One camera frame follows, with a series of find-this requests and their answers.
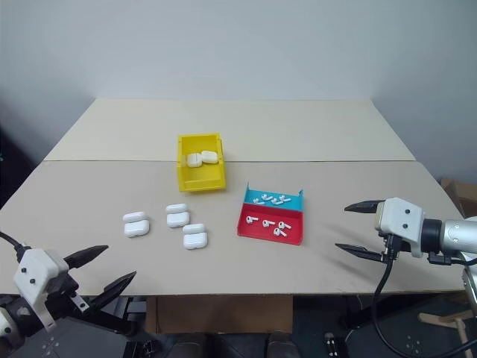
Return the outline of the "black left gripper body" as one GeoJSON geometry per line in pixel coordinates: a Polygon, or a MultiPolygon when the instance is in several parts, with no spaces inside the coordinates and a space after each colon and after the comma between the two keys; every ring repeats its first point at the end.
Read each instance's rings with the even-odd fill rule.
{"type": "Polygon", "coordinates": [[[79,321],[91,321],[93,311],[87,299],[79,293],[79,284],[66,274],[57,292],[48,294],[46,308],[54,320],[74,318],[79,321]]]}

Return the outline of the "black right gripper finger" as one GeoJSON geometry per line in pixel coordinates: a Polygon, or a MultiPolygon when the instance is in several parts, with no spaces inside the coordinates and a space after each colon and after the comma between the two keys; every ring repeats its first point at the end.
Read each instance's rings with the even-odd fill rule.
{"type": "Polygon", "coordinates": [[[365,260],[371,260],[371,261],[376,261],[380,263],[386,263],[386,259],[384,258],[382,253],[377,253],[374,251],[369,251],[364,247],[357,246],[357,245],[348,245],[348,244],[340,244],[340,243],[335,243],[335,246],[346,251],[349,254],[352,254],[356,257],[365,259],[365,260]]]}
{"type": "Polygon", "coordinates": [[[384,200],[369,200],[350,204],[344,208],[344,211],[354,213],[376,213],[380,203],[384,200]]]}

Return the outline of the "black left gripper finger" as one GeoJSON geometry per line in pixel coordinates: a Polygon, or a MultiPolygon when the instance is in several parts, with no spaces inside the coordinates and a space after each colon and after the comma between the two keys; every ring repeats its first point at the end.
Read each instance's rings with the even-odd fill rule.
{"type": "Polygon", "coordinates": [[[104,288],[104,291],[90,301],[91,310],[101,310],[110,302],[117,299],[121,293],[129,286],[130,282],[136,276],[136,271],[126,274],[117,280],[113,281],[104,288]]]}
{"type": "Polygon", "coordinates": [[[95,245],[76,251],[64,258],[70,269],[79,269],[87,263],[93,261],[97,256],[109,248],[108,245],[95,245]]]}

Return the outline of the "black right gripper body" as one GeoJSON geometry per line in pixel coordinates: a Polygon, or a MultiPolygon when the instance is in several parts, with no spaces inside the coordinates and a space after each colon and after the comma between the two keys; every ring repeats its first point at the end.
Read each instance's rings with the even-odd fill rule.
{"type": "Polygon", "coordinates": [[[392,263],[399,256],[402,244],[402,238],[392,233],[378,232],[379,236],[383,238],[385,249],[382,252],[383,263],[392,263]]]}

